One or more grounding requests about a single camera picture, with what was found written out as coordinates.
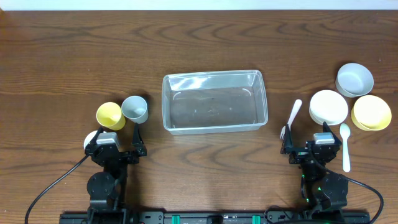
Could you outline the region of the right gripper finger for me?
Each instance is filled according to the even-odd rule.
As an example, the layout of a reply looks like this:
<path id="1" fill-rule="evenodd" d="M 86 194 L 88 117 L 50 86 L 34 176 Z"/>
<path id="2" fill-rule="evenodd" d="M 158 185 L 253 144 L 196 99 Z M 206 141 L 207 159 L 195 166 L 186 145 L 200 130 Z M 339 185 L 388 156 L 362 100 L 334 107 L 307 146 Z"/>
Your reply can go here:
<path id="1" fill-rule="evenodd" d="M 341 144 L 341 141 L 333 133 L 333 131 L 330 129 L 330 127 L 326 123 L 326 121 L 323 122 L 322 128 L 323 128 L 323 134 L 325 136 L 325 139 L 322 142 L 323 144 L 334 144 L 334 145 L 340 145 Z"/>
<path id="2" fill-rule="evenodd" d="M 284 134 L 282 138 L 282 149 L 285 149 L 287 147 L 293 147 L 292 143 L 292 137 L 291 137 L 291 132 L 290 132 L 290 126 L 288 124 L 285 125 L 284 129 Z"/>

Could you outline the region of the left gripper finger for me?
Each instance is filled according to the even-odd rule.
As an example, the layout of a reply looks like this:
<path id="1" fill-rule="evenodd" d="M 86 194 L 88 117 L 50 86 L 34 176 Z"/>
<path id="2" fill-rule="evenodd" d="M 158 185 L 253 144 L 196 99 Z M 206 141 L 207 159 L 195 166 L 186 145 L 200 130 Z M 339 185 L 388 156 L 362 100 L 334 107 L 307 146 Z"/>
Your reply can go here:
<path id="1" fill-rule="evenodd" d="M 104 131 L 104 129 L 103 129 L 102 127 L 100 127 L 100 128 L 97 130 L 97 133 L 95 134 L 94 138 L 93 138 L 93 139 L 90 141 L 90 143 L 88 144 L 88 147 L 89 147 L 89 148 L 93 148 L 93 147 L 95 147 L 95 146 L 97 145 L 96 140 L 97 140 L 97 138 L 99 137 L 99 135 L 100 135 L 103 131 Z"/>
<path id="2" fill-rule="evenodd" d="M 144 145 L 143 140 L 142 140 L 141 135 L 140 135 L 140 132 L 139 132 L 139 125 L 138 124 L 134 125 L 134 131 L 133 131 L 131 144 L 134 147 L 142 147 Z"/>

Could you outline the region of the white plastic cup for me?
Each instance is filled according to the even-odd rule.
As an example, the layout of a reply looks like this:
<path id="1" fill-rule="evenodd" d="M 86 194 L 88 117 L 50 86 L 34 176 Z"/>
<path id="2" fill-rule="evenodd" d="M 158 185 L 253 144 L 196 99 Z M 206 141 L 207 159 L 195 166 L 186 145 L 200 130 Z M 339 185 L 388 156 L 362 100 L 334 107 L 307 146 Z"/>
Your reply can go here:
<path id="1" fill-rule="evenodd" d="M 90 143 L 90 141 L 94 138 L 95 134 L 97 133 L 97 131 L 92 131 L 91 133 L 89 133 L 83 143 L 83 149 L 86 149 L 86 146 Z M 96 140 L 97 144 L 102 144 L 103 140 Z"/>

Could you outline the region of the yellow plastic cup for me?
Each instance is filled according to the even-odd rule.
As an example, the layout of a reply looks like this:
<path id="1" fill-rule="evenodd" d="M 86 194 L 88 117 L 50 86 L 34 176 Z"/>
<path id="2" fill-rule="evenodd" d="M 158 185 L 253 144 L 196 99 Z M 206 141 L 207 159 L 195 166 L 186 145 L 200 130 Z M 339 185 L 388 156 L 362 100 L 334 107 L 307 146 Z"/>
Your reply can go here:
<path id="1" fill-rule="evenodd" d="M 121 107 L 114 102 L 103 103 L 96 112 L 96 120 L 105 128 L 113 131 L 122 129 L 126 120 L 122 114 Z"/>

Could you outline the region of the pale green plastic spoon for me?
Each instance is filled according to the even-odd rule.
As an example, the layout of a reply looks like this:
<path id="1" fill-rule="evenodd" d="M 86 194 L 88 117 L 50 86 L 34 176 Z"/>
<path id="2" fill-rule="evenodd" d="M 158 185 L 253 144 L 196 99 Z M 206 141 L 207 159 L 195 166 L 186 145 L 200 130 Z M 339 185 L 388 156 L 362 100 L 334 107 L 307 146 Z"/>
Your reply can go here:
<path id="1" fill-rule="evenodd" d="M 349 172 L 351 170 L 351 163 L 349 158 L 348 149 L 348 138 L 350 137 L 351 131 L 347 124 L 341 123 L 340 125 L 340 136 L 343 140 L 343 170 Z"/>

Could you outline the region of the white plastic bowl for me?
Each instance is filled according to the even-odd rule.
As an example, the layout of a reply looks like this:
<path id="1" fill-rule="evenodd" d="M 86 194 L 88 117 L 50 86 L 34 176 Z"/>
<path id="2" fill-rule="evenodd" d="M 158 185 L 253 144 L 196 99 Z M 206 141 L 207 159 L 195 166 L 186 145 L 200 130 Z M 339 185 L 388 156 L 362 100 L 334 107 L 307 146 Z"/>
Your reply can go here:
<path id="1" fill-rule="evenodd" d="M 321 90 L 311 97 L 309 114 L 319 125 L 324 122 L 329 126 L 337 125 L 346 119 L 348 104 L 339 93 L 332 90 Z"/>

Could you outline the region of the grey plastic cup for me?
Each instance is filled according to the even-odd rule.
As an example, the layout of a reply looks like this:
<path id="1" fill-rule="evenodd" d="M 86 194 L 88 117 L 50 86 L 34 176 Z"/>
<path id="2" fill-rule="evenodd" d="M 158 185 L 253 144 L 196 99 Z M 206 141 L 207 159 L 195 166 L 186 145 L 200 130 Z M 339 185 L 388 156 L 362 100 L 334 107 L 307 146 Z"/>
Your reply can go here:
<path id="1" fill-rule="evenodd" d="M 147 102 L 140 96 L 126 98 L 122 103 L 121 111 L 126 118 L 137 124 L 146 122 L 149 117 Z"/>

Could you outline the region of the white plastic fork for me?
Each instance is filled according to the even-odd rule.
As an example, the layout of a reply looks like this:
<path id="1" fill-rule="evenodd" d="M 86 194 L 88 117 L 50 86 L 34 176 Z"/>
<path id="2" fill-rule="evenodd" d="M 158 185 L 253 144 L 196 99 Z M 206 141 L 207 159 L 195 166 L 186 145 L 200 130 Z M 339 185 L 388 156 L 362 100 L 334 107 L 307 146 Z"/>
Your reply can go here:
<path id="1" fill-rule="evenodd" d="M 283 126 L 282 129 L 281 129 L 281 132 L 280 132 L 280 139 L 281 140 L 284 139 L 285 130 L 287 129 L 287 127 L 291 128 L 291 125 L 292 125 L 297 113 L 299 112 L 299 110 L 301 108 L 301 105 L 302 105 L 302 100 L 300 100 L 300 99 L 295 100 L 294 105 L 292 107 L 292 111 L 290 112 L 290 116 L 289 116 L 287 125 Z"/>

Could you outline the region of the yellow plastic bowl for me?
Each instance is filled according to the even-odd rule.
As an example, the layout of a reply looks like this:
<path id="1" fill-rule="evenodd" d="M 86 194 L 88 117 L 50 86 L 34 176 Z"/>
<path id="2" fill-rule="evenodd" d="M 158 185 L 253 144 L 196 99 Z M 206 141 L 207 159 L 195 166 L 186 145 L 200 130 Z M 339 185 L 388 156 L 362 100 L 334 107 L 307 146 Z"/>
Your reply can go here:
<path id="1" fill-rule="evenodd" d="M 380 97 L 365 95 L 358 98 L 351 110 L 353 123 L 364 131 L 380 131 L 389 126 L 392 112 Z"/>

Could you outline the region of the grey plastic bowl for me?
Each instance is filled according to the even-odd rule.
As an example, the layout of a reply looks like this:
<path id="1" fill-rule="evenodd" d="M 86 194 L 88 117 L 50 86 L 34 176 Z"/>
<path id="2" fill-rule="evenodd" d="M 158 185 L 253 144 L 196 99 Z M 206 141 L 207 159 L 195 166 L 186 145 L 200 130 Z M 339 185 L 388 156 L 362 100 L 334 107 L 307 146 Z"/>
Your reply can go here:
<path id="1" fill-rule="evenodd" d="M 367 95 L 374 86 L 372 73 L 358 63 L 347 63 L 337 73 L 335 85 L 344 96 L 355 98 Z"/>

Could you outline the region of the clear plastic storage container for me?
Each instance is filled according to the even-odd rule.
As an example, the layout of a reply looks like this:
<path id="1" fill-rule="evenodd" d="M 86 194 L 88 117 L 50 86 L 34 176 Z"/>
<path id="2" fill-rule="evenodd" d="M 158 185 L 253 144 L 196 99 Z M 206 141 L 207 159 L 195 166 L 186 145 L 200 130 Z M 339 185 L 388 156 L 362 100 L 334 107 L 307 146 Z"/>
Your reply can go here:
<path id="1" fill-rule="evenodd" d="M 177 73 L 162 82 L 162 119 L 173 135 L 255 131 L 268 122 L 259 70 Z"/>

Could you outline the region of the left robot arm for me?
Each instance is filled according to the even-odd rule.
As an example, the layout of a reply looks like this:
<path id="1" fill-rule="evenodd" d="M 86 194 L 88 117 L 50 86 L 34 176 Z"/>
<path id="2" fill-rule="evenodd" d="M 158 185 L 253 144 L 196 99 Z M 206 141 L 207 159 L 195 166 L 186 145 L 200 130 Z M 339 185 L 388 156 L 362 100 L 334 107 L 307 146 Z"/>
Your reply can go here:
<path id="1" fill-rule="evenodd" d="M 126 208 L 124 199 L 128 165 L 139 163 L 139 158 L 147 155 L 138 125 L 134 126 L 131 144 L 133 150 L 121 152 L 117 134 L 107 133 L 103 128 L 87 135 L 85 154 L 103 171 L 93 174 L 87 183 L 90 206 L 88 217 L 82 223 L 123 224 L 136 219 Z"/>

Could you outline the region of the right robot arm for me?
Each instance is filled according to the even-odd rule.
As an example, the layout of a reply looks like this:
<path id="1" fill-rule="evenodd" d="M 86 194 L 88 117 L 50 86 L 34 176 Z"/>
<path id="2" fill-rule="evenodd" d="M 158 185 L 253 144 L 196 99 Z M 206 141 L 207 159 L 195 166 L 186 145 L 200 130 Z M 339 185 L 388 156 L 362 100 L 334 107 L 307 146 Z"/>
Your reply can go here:
<path id="1" fill-rule="evenodd" d="M 326 123 L 323 131 L 314 134 L 314 139 L 304 147 L 293 145 L 290 126 L 285 127 L 280 153 L 289 155 L 289 163 L 299 165 L 302 170 L 302 197 L 309 204 L 309 209 L 303 212 L 304 218 L 344 221 L 342 208 L 347 206 L 348 181 L 325 167 L 336 157 L 341 145 Z"/>

